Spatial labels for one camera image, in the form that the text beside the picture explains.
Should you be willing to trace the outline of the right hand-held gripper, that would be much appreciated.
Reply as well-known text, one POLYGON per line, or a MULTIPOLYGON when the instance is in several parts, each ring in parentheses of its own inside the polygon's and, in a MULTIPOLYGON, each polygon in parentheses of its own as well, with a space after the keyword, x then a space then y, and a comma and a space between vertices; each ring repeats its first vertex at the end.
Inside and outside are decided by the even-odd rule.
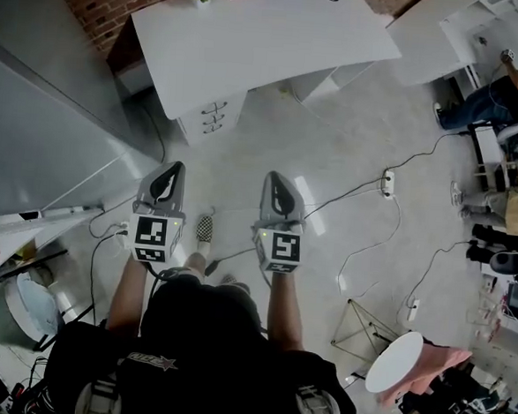
POLYGON ((263 183, 259 219, 252 226, 262 272, 293 273, 301 264, 305 205, 297 188, 282 174, 269 171, 263 183))

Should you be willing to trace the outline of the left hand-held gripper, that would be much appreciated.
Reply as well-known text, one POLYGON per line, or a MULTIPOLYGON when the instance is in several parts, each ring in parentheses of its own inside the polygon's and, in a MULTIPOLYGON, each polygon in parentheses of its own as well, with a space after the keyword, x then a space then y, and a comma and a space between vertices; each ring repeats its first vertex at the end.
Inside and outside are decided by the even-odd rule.
POLYGON ((185 224, 184 180, 183 162, 163 165, 142 179, 128 228, 135 260, 164 264, 171 258, 185 224))

